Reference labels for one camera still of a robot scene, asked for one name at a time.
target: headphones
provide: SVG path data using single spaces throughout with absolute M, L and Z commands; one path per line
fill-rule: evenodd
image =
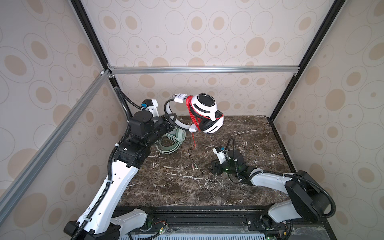
M 217 104 L 214 98 L 206 93 L 200 93 L 195 96 L 177 94 L 174 98 L 170 98 L 166 101 L 164 111 L 168 114 L 172 114 L 169 103 L 171 101 L 183 103 L 184 100 L 194 124 L 187 125 L 176 119 L 175 125 L 178 128 L 190 132 L 196 132 L 197 129 L 200 129 L 205 133 L 214 133 L 223 125 L 224 114 L 217 110 Z

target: brown marble surface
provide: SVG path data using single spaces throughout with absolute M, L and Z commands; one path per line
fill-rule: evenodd
M 188 122 L 189 117 L 182 118 Z M 188 149 L 194 146 L 191 133 L 187 132 L 183 144 L 172 154 L 161 154 L 153 146 L 119 206 L 263 205 L 289 199 L 277 190 L 235 184 L 227 174 L 215 176 L 204 167 L 217 160 L 212 148 L 225 147 L 230 136 L 249 166 L 290 172 L 265 117 L 225 116 L 224 125 L 214 134 L 194 134 L 196 148 L 190 153 L 200 170 L 192 169 L 188 156 Z

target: black metal frame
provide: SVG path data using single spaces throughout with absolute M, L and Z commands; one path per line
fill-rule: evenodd
M 91 42 L 93 49 L 95 50 L 97 57 L 99 58 L 101 65 L 103 69 L 109 69 L 108 66 L 108 59 L 105 56 L 105 53 L 103 51 L 103 48 L 99 42 L 99 39 L 97 38 L 97 35 L 92 27 L 91 21 L 88 18 L 87 13 L 85 12 L 84 6 L 81 3 L 80 0 L 71 0 L 71 3 L 73 5 L 74 10 L 76 11 L 76 14 L 78 15 L 81 24 L 83 25 L 83 28 L 89 38 L 89 41 Z M 118 82 L 116 81 L 116 78 L 114 75 L 112 75 L 112 78 L 109 78 L 109 81 L 112 84 L 112 87 L 119 87 Z
M 126 214 L 137 207 L 116 207 L 112 217 Z M 165 220 L 170 227 L 243 227 L 249 231 L 259 231 L 267 234 L 268 237 L 277 236 L 279 231 L 285 230 L 285 225 L 279 223 L 278 227 L 267 231 L 257 224 L 261 215 L 267 214 L 271 205 L 225 205 L 225 206 L 164 206 L 147 207 L 152 211 L 153 222 Z M 311 223 L 302 218 L 293 220 L 293 226 L 297 227 L 318 227 L 323 226 L 331 240 L 336 240 L 326 218 L 320 218 L 317 223 Z M 139 234 L 155 234 L 163 227 L 162 224 L 153 225 L 146 232 L 137 228 L 133 232 Z
M 299 71 L 296 75 L 294 75 L 291 78 L 291 81 L 289 82 L 287 88 L 285 89 L 283 95 L 281 96 L 279 102 L 277 103 L 275 109 L 273 110 L 270 119 L 271 122 L 273 122 L 277 114 L 279 114 L 281 108 L 283 107 L 285 101 L 288 99 L 289 95 L 291 94 L 293 88 L 295 87 L 297 81 L 299 80 L 300 76 L 304 72 L 305 68 L 307 67 L 308 63 L 310 62 L 312 56 L 316 52 L 317 48 L 319 47 L 321 41 L 323 40 L 324 36 L 328 32 L 329 28 L 331 27 L 333 20 L 336 18 L 337 14 L 339 13 L 341 7 L 343 6 L 345 0 L 335 0 L 327 13 L 327 15 L 324 18 L 323 23 L 321 24 L 319 30 L 317 31 L 314 39 L 312 40 L 312 43 L 308 47 L 307 52 L 305 53 L 303 59 L 301 60 L 299 64 Z
M 82 23 L 85 32 L 103 66 L 104 69 L 109 69 L 108 59 L 105 56 L 103 48 L 96 36 L 96 33 L 92 27 L 92 24 L 86 14 L 86 11 L 80 0 L 71 0 L 72 5 Z M 282 97 L 280 98 L 277 106 L 272 112 L 271 117 L 267 118 L 269 124 L 272 127 L 272 131 L 276 136 L 283 155 L 288 163 L 288 166 L 291 172 L 296 172 L 292 161 L 288 155 L 287 150 L 284 147 L 283 142 L 275 128 L 273 121 L 277 117 L 279 111 L 283 107 L 285 101 L 292 92 L 295 84 L 299 80 L 300 76 L 304 72 L 306 66 L 308 65 L 310 59 L 314 55 L 315 51 L 319 47 L 321 41 L 323 40 L 325 34 L 329 30 L 333 20 L 337 16 L 341 7 L 343 6 L 345 0 L 335 0 L 331 6 L 328 14 L 326 15 L 323 23 L 321 24 L 318 32 L 316 33 L 312 43 L 310 44 L 307 52 L 305 53 L 302 61 L 300 62 L 300 70 L 296 75 L 291 78 L 287 88 L 285 89 Z M 112 86 L 119 86 L 115 77 L 109 79 Z M 163 220 L 167 219 L 167 222 L 172 226 L 247 226 L 249 230 L 259 230 L 260 232 L 266 232 L 263 229 L 259 229 L 255 226 L 250 226 L 248 221 L 253 219 L 255 216 L 260 216 L 261 214 L 267 213 L 270 205 L 257 205 L 257 206 L 165 206 L 165 207 L 147 207 L 151 209 L 154 213 L 154 219 Z M 136 207 L 116 207 L 113 217 L 120 216 L 122 214 L 132 211 Z M 321 218 L 317 223 L 310 223 L 304 219 L 297 219 L 293 221 L 294 226 L 319 226 L 323 225 L 327 230 L 327 233 L 332 240 L 336 240 L 332 228 L 330 227 L 328 221 L 325 218 Z M 279 225 L 279 229 L 284 230 L 283 225 Z M 154 233 L 158 231 L 158 227 L 154 227 L 151 231 L 145 233 Z M 268 231 L 268 233 L 276 234 L 277 231 Z

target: wall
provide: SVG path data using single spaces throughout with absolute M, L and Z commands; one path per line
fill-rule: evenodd
M 332 195 L 338 239 L 384 237 L 384 1 L 349 1 L 275 125 Z
M 121 67 L 298 65 L 333 3 L 332 0 L 82 2 L 110 63 Z M 151 91 L 154 93 L 152 95 L 159 94 L 161 98 L 160 93 L 165 88 L 170 91 L 186 88 L 186 93 L 194 88 L 194 93 L 197 89 L 212 92 L 214 88 L 217 93 L 224 90 L 231 93 L 226 96 L 219 94 L 216 101 L 222 102 L 225 114 L 269 116 L 276 106 L 275 98 L 281 96 L 285 89 L 284 86 L 280 87 L 282 78 L 273 79 L 277 74 L 266 74 L 266 86 L 255 97 L 251 97 L 252 91 L 261 88 L 256 82 L 263 73 L 249 74 L 249 87 L 248 84 L 223 84 L 225 81 L 240 82 L 242 78 L 239 78 L 245 74 L 217 74 L 215 78 L 217 84 L 221 82 L 219 85 L 203 84 L 207 82 L 208 74 L 194 75 L 198 82 L 185 85 L 174 84 L 175 78 L 185 82 L 190 80 L 191 74 L 151 74 L 150 77 L 136 74 L 120 76 L 120 79 L 135 83 L 130 86 L 133 89 L 142 86 L 136 85 L 137 82 L 142 83 L 138 81 L 141 78 L 144 82 L 145 78 L 154 79 L 156 83 L 153 86 L 143 85 L 140 91 Z M 271 82 L 279 87 L 269 86 Z M 244 92 L 242 97 L 236 97 L 237 91 Z M 269 94 L 273 94 L 273 99 L 268 97 Z M 265 96 L 269 100 L 255 100 L 258 96 Z M 255 106 L 251 109 L 243 107 L 248 104 Z
M 0 240 L 70 239 L 64 226 L 93 200 L 107 176 L 109 154 L 126 127 L 125 114 L 106 82 L 0 227 Z
M 0 3 L 0 196 L 99 75 L 66 0 Z

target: patterned wall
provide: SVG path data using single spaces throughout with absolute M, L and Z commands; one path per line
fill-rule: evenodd
M 0 195 L 60 124 L 101 66 L 66 0 L 0 7 Z
M 0 227 L 0 240 L 69 240 L 63 229 L 91 203 L 127 122 L 106 82 Z
M 208 93 L 225 115 L 270 116 L 292 73 L 119 74 L 122 90 L 137 104 L 157 99 L 159 113 L 173 94 Z M 189 115 L 184 104 L 170 103 L 174 113 Z
M 333 1 L 83 3 L 112 65 L 253 66 L 297 65 Z
M 384 0 L 352 0 L 275 124 L 297 169 L 332 195 L 338 239 L 384 238 Z

